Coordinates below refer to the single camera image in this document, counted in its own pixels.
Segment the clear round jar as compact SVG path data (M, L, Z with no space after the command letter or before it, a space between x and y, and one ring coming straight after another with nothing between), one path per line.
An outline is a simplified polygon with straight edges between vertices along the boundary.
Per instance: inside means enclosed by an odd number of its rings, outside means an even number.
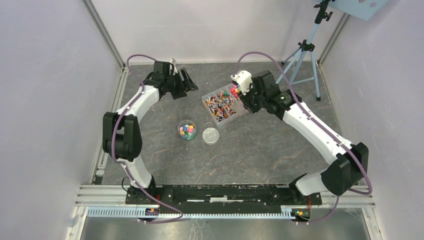
M193 121L183 120L178 124L177 127L178 134L183 140L193 140L197 134L197 128Z

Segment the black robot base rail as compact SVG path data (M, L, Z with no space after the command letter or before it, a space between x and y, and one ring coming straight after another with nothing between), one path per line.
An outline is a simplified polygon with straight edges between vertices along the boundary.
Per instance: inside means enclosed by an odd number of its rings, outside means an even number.
M304 196L286 184L224 185L158 185L142 190L129 187L127 205L153 205L160 201L161 214L174 214L176 209L189 214L277 214L282 206L298 208L323 203L320 193Z

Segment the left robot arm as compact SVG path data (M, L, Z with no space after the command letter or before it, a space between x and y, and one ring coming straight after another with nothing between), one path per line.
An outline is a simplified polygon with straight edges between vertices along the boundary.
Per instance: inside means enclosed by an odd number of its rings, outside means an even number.
M147 170L141 151L143 140L140 122L147 111L167 93L176 100L198 87L185 68L178 69L172 61L155 61L153 70L140 83L136 94L115 112L106 112L102 119L102 148L121 165L130 185L138 190L145 204L157 198L154 177Z

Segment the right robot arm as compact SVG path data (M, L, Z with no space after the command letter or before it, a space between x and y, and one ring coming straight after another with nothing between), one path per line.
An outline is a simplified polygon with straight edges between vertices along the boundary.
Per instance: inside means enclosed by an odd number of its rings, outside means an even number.
M324 170L304 174L292 181L289 199L302 204L309 195L331 192L336 196L353 191L353 186L364 178L368 168L369 149L359 142L340 136L308 108L305 102L289 89L280 90L268 70L252 75L241 70L232 81L239 88L237 96L251 114L265 109L304 136L328 164Z

